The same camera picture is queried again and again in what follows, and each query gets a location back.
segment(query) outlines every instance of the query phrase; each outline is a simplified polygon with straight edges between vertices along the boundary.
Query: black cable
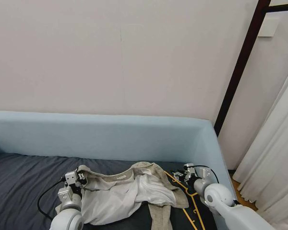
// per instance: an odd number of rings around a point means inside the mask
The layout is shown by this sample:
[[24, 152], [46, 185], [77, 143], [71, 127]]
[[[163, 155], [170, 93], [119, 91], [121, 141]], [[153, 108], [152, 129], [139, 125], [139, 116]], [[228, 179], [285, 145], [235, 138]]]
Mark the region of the black cable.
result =
[[48, 192], [51, 188], [53, 188], [54, 186], [56, 186], [57, 184], [59, 184], [59, 183], [61, 183], [61, 182], [63, 182], [63, 179], [59, 180], [59, 181], [56, 182], [54, 185], [52, 185], [49, 189], [47, 189], [46, 191], [44, 191], [44, 192], [39, 196], [39, 198], [38, 198], [38, 200], [37, 200], [37, 209], [38, 209], [38, 211], [39, 211], [41, 214], [43, 214], [45, 217], [47, 217], [48, 219], [50, 219], [51, 221], [53, 220], [53, 218], [52, 218], [51, 216], [49, 216], [46, 212], [44, 212], [44, 211], [40, 208], [40, 206], [39, 206], [39, 201], [40, 201], [40, 199], [43, 197], [43, 195], [45, 195], [46, 192]]
[[213, 171], [210, 167], [208, 167], [208, 166], [206, 166], [206, 165], [195, 165], [194, 167], [206, 167], [206, 168], [209, 168], [209, 169], [212, 171], [212, 173], [215, 175], [217, 183], [218, 183], [218, 184], [220, 183], [218, 177], [216, 176], [215, 171]]

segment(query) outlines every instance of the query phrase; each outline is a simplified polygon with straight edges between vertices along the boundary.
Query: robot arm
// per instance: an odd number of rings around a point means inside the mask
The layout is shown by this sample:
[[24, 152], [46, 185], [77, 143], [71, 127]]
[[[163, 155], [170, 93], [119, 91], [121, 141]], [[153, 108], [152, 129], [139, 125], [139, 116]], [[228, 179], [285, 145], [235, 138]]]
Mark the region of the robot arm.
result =
[[176, 172], [174, 177], [192, 186], [201, 201], [224, 218], [229, 230], [275, 230], [254, 210], [239, 204], [224, 185], [213, 183], [210, 169], [202, 168], [201, 174], [197, 175], [193, 164], [185, 164], [184, 172]]
[[81, 188], [87, 184], [82, 173], [77, 170], [65, 174], [65, 186], [58, 191], [61, 204], [56, 208], [57, 215], [51, 222], [50, 230], [81, 230]]

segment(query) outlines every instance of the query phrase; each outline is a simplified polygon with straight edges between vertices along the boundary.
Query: bed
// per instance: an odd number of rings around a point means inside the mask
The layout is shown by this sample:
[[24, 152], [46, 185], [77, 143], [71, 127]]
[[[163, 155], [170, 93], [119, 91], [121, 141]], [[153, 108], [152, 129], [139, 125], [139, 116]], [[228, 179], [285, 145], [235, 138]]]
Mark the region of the bed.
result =
[[[209, 165], [232, 190], [212, 125], [179, 117], [106, 116], [0, 112], [0, 229], [49, 229], [40, 214], [40, 194], [66, 172], [85, 164], [96, 172], [120, 173], [138, 161], [156, 162], [165, 171], [186, 162]], [[42, 201], [55, 216], [57, 185]], [[206, 229], [226, 229], [196, 200]], [[196, 215], [191, 218], [202, 229]], [[193, 229], [182, 209], [172, 208], [173, 229]], [[131, 217], [84, 229], [150, 229], [148, 205]]]

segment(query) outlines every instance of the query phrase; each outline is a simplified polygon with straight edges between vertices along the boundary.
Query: dark gray bed sheet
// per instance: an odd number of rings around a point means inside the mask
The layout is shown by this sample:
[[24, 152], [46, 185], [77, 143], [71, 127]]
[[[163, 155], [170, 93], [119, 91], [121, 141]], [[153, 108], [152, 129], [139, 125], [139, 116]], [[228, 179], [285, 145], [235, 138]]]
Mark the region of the dark gray bed sheet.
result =
[[[0, 230], [48, 230], [50, 220], [40, 214], [36, 202], [40, 194], [60, 179], [66, 172], [81, 164], [103, 174], [116, 174], [135, 161], [92, 160], [68, 157], [41, 157], [20, 154], [0, 154]], [[157, 162], [164, 170], [176, 170], [181, 163]], [[42, 209], [55, 216], [60, 204], [57, 192], [63, 183], [50, 190], [41, 200]], [[216, 229], [209, 210], [199, 204], [206, 229]], [[199, 220], [195, 225], [202, 229]], [[182, 209], [172, 208], [170, 220], [174, 230], [193, 229]], [[147, 204], [143, 204], [131, 217], [104, 226], [86, 224], [85, 230], [149, 230], [151, 217]]]

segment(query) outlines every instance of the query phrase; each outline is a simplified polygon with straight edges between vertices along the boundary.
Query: wall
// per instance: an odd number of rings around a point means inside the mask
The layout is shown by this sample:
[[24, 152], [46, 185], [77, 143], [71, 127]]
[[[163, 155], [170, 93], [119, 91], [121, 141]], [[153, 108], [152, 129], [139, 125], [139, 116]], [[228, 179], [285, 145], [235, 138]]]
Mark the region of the wall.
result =
[[215, 120], [256, 0], [0, 0], [0, 110]]
[[257, 38], [219, 135], [229, 169], [242, 160], [288, 75], [288, 12], [271, 16], [281, 19], [275, 36]]

